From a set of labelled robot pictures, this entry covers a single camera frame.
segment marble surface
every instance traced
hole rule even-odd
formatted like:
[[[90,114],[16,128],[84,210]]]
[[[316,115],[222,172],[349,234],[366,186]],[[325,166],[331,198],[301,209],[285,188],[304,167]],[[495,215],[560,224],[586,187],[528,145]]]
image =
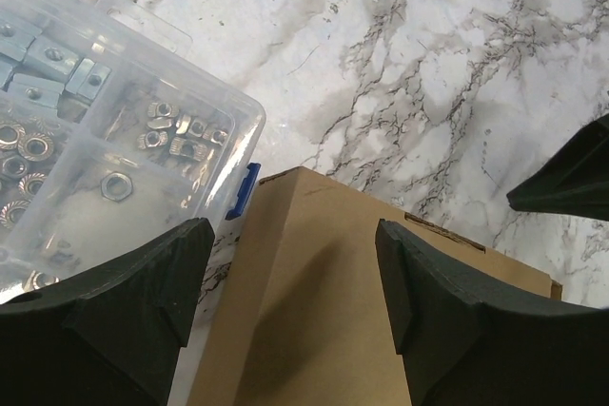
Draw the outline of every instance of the marble surface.
[[[607,224],[505,194],[609,111],[609,0],[136,0],[259,100],[264,174],[298,164],[609,304]],[[170,404],[183,405],[240,222],[224,227]]]

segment cardboard box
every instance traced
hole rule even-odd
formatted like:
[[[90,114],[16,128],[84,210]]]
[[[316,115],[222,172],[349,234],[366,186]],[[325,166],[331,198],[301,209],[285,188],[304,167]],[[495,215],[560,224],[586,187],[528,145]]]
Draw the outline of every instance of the cardboard box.
[[[189,406],[410,404],[375,250],[379,219],[560,299],[539,270],[305,168],[256,190]]]

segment black plastic part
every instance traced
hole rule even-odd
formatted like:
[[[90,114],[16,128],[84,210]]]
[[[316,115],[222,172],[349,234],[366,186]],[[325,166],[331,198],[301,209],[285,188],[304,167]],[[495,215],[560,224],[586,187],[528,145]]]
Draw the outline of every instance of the black plastic part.
[[[185,222],[0,306],[3,404],[167,404],[214,241]]]
[[[517,211],[609,221],[609,115],[582,128],[535,175],[507,194]]]
[[[413,406],[608,404],[609,310],[524,292],[396,222],[376,244]]]

